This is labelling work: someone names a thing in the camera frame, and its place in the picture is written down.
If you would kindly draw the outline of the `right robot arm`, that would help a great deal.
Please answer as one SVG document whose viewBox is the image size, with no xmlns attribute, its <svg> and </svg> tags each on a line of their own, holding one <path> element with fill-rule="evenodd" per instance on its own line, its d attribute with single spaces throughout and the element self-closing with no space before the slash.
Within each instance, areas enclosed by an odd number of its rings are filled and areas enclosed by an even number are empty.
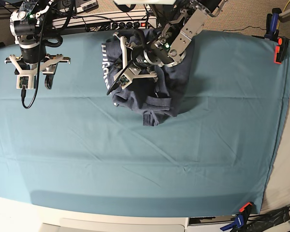
<svg viewBox="0 0 290 232">
<path fill-rule="evenodd" d="M 62 45 L 59 29 L 53 27 L 53 8 L 57 0 L 25 0 L 10 16 L 10 31 L 21 55 L 9 55 L 5 63 L 15 67 L 17 89 L 35 89 L 37 75 L 45 75 L 44 85 L 51 89 L 59 63 L 71 62 L 62 54 L 51 55 L 46 48 Z"/>
</svg>

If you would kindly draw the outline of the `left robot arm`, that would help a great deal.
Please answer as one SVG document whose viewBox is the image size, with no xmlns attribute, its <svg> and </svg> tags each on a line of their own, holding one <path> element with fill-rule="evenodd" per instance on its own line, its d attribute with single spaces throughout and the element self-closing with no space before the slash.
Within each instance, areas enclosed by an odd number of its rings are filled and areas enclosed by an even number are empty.
<svg viewBox="0 0 290 232">
<path fill-rule="evenodd" d="M 174 67 L 186 56 L 186 48 L 194 36 L 200 34 L 208 17 L 217 17 L 224 0 L 175 0 L 168 10 L 163 5 L 151 4 L 161 31 L 147 40 L 142 31 L 136 31 L 140 44 L 114 33 L 120 41 L 122 70 L 114 75 L 114 84 L 125 89 L 134 79 L 157 79 L 154 66 Z"/>
</svg>

